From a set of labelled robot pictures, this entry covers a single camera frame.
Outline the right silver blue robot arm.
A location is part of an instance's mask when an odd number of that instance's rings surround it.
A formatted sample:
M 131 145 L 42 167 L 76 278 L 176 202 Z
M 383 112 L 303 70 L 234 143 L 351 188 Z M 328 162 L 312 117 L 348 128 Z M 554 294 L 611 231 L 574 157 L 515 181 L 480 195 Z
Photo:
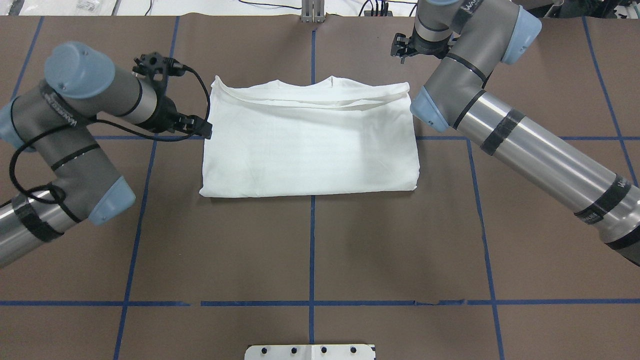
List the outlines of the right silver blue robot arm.
M 638 187 L 485 89 L 496 66 L 515 63 L 541 29 L 540 19 L 510 0 L 420 0 L 407 45 L 440 62 L 411 113 L 437 132 L 462 133 L 638 265 Z

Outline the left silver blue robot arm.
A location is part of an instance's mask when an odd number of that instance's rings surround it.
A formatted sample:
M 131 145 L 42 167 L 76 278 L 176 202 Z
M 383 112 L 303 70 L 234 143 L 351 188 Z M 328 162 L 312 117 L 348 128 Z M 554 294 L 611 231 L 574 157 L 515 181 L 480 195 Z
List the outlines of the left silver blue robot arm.
M 158 52 L 142 54 L 131 71 L 87 44 L 68 41 L 45 62 L 45 77 L 1 109 L 1 139 L 15 151 L 9 179 L 17 194 L 1 207 L 1 266 L 89 220 L 101 225 L 137 197 L 110 162 L 89 125 L 106 113 L 159 142 L 210 139 L 204 117 L 179 112 L 166 94 L 169 77 L 194 74 Z

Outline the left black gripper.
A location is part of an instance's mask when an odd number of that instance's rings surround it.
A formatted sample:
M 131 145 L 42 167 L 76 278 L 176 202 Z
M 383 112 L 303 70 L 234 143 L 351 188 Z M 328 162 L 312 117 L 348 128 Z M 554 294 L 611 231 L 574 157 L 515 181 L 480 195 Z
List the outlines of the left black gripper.
M 181 132 L 210 140 L 213 125 L 201 117 L 189 117 L 179 112 L 171 98 L 163 97 L 152 116 L 152 132 Z

